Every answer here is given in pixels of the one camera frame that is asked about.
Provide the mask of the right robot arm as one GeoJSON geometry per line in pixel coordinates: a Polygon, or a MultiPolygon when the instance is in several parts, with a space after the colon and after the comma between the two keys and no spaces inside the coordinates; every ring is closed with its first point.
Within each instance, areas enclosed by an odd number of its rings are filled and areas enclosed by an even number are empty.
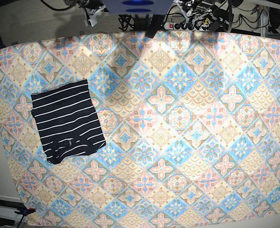
{"type": "Polygon", "coordinates": [[[67,7],[60,9],[52,7],[44,0],[41,0],[41,2],[53,11],[67,11],[74,7],[82,9],[85,16],[84,23],[87,27],[94,27],[98,23],[97,16],[102,12],[109,12],[101,0],[64,0],[67,7]]]}

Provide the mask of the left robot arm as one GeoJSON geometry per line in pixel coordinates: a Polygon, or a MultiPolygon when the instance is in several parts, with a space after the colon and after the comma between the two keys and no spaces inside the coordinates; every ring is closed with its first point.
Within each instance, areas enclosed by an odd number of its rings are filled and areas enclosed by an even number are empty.
{"type": "Polygon", "coordinates": [[[175,23],[174,30],[231,32],[233,28],[233,8],[240,6],[242,0],[176,0],[176,6],[185,18],[175,23]]]}

